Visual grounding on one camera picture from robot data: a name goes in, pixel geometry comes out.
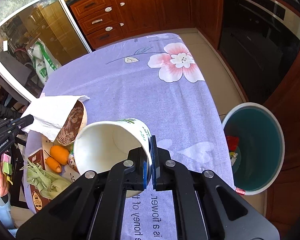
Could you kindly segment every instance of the paper cup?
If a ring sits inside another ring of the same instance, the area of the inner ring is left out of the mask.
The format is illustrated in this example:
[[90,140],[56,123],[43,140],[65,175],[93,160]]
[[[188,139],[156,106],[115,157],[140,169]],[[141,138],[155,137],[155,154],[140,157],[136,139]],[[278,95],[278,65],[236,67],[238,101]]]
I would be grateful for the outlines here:
[[[74,160],[80,175],[86,171],[101,173],[128,158],[130,150],[142,147],[147,157],[147,184],[152,171],[150,131],[140,120],[127,118],[87,125],[74,141]],[[126,197],[140,191],[127,191]]]

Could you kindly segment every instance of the hand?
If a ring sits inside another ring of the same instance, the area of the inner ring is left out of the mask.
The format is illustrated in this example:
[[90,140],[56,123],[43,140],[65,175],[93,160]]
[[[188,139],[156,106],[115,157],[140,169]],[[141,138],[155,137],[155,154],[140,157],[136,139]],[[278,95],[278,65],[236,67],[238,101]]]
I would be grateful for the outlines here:
[[5,196],[8,194],[8,183],[7,179],[5,178],[4,174],[2,173],[2,167],[0,164],[0,197]]

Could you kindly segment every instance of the red wrapper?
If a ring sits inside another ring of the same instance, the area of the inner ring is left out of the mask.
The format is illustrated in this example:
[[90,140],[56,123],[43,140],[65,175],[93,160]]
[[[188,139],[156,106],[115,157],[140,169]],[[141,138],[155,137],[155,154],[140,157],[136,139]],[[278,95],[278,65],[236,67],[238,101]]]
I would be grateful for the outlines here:
[[227,135],[226,141],[229,151],[234,152],[239,144],[239,137]]

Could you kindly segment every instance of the table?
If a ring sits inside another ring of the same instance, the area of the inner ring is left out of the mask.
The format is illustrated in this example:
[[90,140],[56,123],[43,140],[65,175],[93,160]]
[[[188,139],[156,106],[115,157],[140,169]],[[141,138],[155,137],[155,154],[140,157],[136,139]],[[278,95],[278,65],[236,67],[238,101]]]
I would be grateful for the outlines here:
[[[158,147],[193,171],[211,169],[234,188],[229,152],[220,118],[201,72],[181,38],[172,33],[122,41],[78,58],[55,71],[43,89],[45,96],[87,95],[88,124],[137,118]],[[26,156],[40,148],[41,136],[30,132]],[[34,210],[26,185],[28,206]],[[138,210],[133,208],[137,203]],[[158,213],[160,230],[153,229]],[[138,213],[140,225],[133,220]],[[152,185],[126,200],[122,239],[176,239],[172,193]]]

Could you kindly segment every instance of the tile floor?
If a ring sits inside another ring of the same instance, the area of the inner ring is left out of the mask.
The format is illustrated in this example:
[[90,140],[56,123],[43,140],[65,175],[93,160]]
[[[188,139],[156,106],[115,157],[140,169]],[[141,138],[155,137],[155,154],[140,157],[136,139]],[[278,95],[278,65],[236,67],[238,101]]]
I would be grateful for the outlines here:
[[[210,48],[204,38],[198,33],[197,29],[177,29],[165,32],[178,34],[188,47],[207,82],[220,120],[222,121],[233,107],[243,102],[243,97],[237,90],[237,85],[229,70],[224,67],[225,64],[220,61],[221,59],[215,54],[213,49]],[[265,215],[266,192],[254,196],[243,196],[243,198],[258,210],[258,212]],[[16,207],[12,207],[11,214],[17,226],[20,226],[32,216],[29,210]]]

